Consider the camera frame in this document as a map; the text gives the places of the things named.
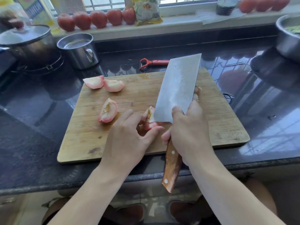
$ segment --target red peeler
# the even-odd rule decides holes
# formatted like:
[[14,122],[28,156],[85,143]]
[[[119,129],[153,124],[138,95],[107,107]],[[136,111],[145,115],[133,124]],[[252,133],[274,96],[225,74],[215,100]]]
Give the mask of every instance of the red peeler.
[[146,68],[148,65],[168,65],[170,60],[152,60],[149,61],[148,59],[143,58],[140,60],[140,70]]

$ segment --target person's left arm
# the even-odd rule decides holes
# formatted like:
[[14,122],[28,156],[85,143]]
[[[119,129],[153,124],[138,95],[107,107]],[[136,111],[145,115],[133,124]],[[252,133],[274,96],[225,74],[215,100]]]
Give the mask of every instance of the person's left arm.
[[99,166],[49,225],[97,225],[130,171],[163,130],[157,126],[140,136],[137,125],[146,117],[129,109],[112,125]]

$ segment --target person's right arm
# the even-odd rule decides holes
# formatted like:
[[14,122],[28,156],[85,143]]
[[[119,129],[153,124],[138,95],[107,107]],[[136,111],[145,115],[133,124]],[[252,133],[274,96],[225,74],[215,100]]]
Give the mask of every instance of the person's right arm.
[[284,224],[217,158],[207,120],[197,101],[191,103],[186,115],[179,107],[173,108],[172,115],[173,126],[163,134],[164,143],[172,135],[175,148],[222,225]]

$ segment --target wooden knife handle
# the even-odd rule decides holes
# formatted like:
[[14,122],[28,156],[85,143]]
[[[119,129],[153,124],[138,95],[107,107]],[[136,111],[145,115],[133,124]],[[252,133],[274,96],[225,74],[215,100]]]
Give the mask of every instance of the wooden knife handle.
[[178,151],[175,149],[172,139],[170,139],[166,151],[166,162],[165,170],[163,172],[163,186],[167,189],[169,193],[172,192],[175,181],[178,178],[178,174],[182,164],[182,157],[179,155]]

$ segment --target cleaver blade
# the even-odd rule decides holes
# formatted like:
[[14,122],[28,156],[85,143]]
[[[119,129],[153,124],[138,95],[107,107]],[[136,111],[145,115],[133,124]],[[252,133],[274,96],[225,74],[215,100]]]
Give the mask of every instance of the cleaver blade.
[[170,60],[155,106],[155,121],[173,123],[174,106],[187,112],[193,99],[200,59],[201,54],[196,54]]

